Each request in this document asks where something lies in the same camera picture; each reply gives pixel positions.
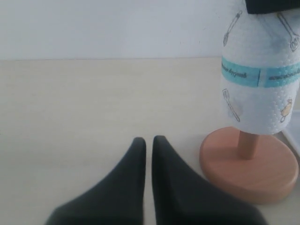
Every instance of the paper towel roll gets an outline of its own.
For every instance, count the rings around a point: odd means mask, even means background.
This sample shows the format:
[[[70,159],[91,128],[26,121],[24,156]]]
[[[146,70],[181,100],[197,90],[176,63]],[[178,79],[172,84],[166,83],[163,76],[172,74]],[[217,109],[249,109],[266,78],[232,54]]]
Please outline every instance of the paper towel roll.
[[[229,1],[223,40],[222,111],[244,132],[270,135],[290,121],[300,78],[300,9],[250,15]]]

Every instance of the wooden base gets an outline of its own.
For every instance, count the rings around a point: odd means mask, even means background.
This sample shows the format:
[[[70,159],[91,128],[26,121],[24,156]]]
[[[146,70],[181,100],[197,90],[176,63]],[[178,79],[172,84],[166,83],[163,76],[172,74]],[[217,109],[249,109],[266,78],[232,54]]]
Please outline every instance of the wooden base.
[[[255,157],[238,154],[240,131],[226,127],[209,134],[200,148],[201,168],[218,188],[249,203],[274,203],[292,191],[299,166],[292,151],[271,135],[261,135]]]

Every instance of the white wall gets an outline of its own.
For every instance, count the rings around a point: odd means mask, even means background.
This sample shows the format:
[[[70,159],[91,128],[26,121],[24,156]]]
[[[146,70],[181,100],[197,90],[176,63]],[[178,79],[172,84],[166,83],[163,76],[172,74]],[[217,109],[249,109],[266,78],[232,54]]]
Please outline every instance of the white wall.
[[[218,56],[225,0],[1,0],[0,60]]]

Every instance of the black cap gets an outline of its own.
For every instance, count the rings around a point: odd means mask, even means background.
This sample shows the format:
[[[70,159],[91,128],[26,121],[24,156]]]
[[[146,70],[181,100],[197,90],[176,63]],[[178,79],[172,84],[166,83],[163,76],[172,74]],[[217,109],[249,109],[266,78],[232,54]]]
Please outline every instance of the black cap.
[[[300,8],[300,0],[246,0],[249,14],[275,13]]]

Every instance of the spoon illustration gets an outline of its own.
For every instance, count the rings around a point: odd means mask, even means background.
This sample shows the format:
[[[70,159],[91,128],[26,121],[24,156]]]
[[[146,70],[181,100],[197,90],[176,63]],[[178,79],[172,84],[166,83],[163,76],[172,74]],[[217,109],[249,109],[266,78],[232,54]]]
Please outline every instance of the spoon illustration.
[[[286,41],[284,38],[280,37],[266,22],[264,16],[258,16],[258,21],[262,25],[262,27],[265,29],[267,34],[269,35],[271,39],[270,46],[274,50],[275,53],[280,52],[285,47]]]
[[[292,52],[294,52],[299,47],[300,36],[298,34],[295,34],[295,32],[292,30],[291,26],[286,21],[285,17],[282,15],[282,13],[277,13],[277,17],[291,37],[290,48],[291,48]]]
[[[234,19],[232,20],[227,32],[224,35],[224,39],[223,39],[223,45],[224,47],[226,46],[227,42],[228,42],[228,37],[229,37],[229,33],[231,32],[231,30],[233,29],[233,27],[235,26],[236,22],[238,21],[238,19],[240,18],[240,15],[242,15],[243,11],[239,11]]]
[[[233,106],[232,106],[231,103],[230,103],[230,99],[229,99],[229,91],[228,91],[227,89],[224,89],[224,90],[223,90],[223,96],[224,96],[224,98],[225,98],[225,100],[226,100],[226,102],[227,102],[227,104],[228,104],[228,106],[229,106],[231,112],[233,113],[234,117],[236,118],[236,120],[237,120],[238,122],[240,122],[239,116],[238,116],[237,113],[234,111]]]

